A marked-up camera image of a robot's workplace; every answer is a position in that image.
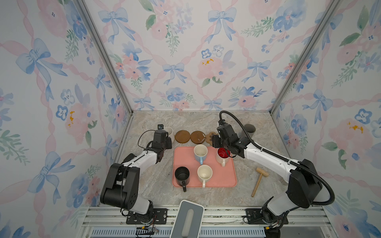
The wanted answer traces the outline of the plain wooden round coaster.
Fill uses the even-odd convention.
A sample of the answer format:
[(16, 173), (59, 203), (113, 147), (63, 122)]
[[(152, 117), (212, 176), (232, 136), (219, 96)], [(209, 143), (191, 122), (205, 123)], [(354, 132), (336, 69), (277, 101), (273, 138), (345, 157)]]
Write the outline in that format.
[(184, 144), (184, 143), (187, 143), (191, 136), (191, 134), (186, 131), (186, 130), (180, 130), (178, 131), (176, 134), (175, 134), (175, 140), (178, 142), (178, 143), (181, 143), (181, 144)]

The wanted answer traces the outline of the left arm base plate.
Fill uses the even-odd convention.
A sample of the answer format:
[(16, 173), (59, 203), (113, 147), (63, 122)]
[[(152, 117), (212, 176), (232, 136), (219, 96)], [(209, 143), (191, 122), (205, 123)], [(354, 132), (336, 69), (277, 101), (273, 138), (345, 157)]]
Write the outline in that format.
[(149, 208), (147, 213), (139, 214), (129, 211), (126, 224), (127, 225), (165, 225), (167, 222), (166, 208)]

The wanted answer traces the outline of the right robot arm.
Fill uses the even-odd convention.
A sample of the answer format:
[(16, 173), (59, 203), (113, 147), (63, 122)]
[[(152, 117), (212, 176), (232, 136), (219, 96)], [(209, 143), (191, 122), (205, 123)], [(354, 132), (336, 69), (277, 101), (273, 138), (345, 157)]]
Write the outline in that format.
[(312, 162), (297, 161), (273, 151), (269, 151), (246, 137), (222, 138), (219, 135), (211, 137), (214, 148), (223, 148), (234, 155), (257, 162), (278, 174), (285, 183), (287, 190), (271, 197), (261, 208), (261, 216), (265, 223), (271, 224), (286, 211), (296, 208), (309, 208), (323, 184), (312, 172), (316, 172)]

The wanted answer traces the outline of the pink mug red inside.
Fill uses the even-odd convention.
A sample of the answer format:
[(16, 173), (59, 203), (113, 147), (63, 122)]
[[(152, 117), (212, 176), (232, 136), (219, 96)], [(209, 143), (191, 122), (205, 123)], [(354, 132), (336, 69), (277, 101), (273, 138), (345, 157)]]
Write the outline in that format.
[(225, 167), (229, 158), (231, 156), (231, 152), (225, 148), (219, 148), (216, 154), (216, 161), (222, 166)]

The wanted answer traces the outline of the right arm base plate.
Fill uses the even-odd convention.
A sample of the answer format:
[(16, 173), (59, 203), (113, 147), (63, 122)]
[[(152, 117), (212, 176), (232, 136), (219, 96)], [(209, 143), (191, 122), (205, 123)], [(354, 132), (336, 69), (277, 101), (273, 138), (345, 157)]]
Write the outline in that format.
[(272, 215), (270, 212), (263, 212), (261, 208), (248, 208), (245, 209), (246, 215), (244, 216), (245, 223), (249, 225), (288, 225), (288, 218), (283, 218), (284, 214), (280, 216)]

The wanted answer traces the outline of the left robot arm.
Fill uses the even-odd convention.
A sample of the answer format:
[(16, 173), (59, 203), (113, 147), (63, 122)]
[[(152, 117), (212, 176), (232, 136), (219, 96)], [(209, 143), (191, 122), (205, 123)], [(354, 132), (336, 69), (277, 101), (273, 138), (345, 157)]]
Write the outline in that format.
[(100, 202), (140, 215), (151, 215), (152, 202), (139, 195), (140, 174), (159, 163), (164, 152), (171, 148), (172, 139), (168, 132), (155, 130), (153, 140), (140, 155), (130, 154), (121, 164), (114, 163), (110, 166)]

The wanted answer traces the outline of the grey mug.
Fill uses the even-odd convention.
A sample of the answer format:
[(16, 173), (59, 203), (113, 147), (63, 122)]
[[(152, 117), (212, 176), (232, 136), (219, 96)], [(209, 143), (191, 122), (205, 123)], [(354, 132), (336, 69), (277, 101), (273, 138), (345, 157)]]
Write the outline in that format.
[(246, 135), (244, 131), (241, 132), (241, 136), (247, 137), (247, 138), (253, 138), (255, 132), (256, 132), (256, 127), (252, 124), (245, 124), (244, 128), (246, 132), (248, 133), (249, 136)]

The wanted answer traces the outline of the white speckled mug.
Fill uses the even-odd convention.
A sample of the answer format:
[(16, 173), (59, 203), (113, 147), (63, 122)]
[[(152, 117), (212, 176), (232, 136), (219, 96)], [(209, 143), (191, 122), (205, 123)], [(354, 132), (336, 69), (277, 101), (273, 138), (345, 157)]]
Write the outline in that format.
[(165, 127), (164, 130), (168, 132), (168, 136), (171, 138), (172, 143), (174, 143), (174, 130), (171, 127)]

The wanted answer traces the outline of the dark brown round coaster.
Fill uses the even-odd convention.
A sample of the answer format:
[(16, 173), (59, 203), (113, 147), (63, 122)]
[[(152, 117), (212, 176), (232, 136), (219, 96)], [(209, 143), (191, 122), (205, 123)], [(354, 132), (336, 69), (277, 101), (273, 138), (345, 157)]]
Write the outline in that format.
[(203, 144), (206, 140), (205, 133), (202, 131), (194, 131), (190, 135), (190, 140), (194, 144)]

